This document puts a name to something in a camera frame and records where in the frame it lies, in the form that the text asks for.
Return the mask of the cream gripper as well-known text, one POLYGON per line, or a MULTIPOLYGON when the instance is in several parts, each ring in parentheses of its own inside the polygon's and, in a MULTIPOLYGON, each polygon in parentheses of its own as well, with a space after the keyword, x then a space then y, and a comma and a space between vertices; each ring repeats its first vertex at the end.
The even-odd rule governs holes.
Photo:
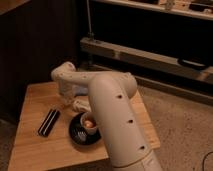
POLYGON ((83 86, 74 85, 70 83, 59 84, 59 94, 64 105, 71 105, 76 96, 84 96, 88 93, 88 89, 83 86))

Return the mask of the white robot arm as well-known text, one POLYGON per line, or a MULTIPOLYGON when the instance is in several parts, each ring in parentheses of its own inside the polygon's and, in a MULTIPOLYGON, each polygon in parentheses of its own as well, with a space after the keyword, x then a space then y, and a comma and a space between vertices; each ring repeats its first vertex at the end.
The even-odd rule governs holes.
POLYGON ((64 96, 72 85, 88 88, 91 112, 114 171, 163 171, 135 118, 130 99, 137 82, 130 73, 76 72, 71 62, 65 62, 52 70, 51 77, 64 96))

